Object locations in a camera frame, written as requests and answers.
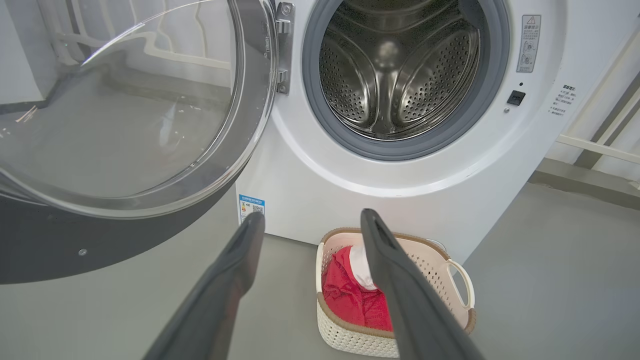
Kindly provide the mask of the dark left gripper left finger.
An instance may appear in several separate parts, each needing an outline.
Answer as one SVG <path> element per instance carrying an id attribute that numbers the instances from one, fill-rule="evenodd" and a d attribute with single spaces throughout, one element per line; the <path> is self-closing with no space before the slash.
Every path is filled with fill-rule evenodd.
<path id="1" fill-rule="evenodd" d="M 251 213 L 196 281 L 144 355 L 146 360 L 225 360 L 240 300 L 251 289 L 265 217 Z"/>

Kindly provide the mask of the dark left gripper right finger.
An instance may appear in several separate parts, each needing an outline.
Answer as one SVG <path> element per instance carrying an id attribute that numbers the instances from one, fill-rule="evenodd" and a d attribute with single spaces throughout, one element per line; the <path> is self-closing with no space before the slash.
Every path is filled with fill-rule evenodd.
<path id="1" fill-rule="evenodd" d="M 386 298 L 402 360 L 482 360 L 483 354 L 448 310 L 374 209 L 360 214 L 374 284 Z"/>

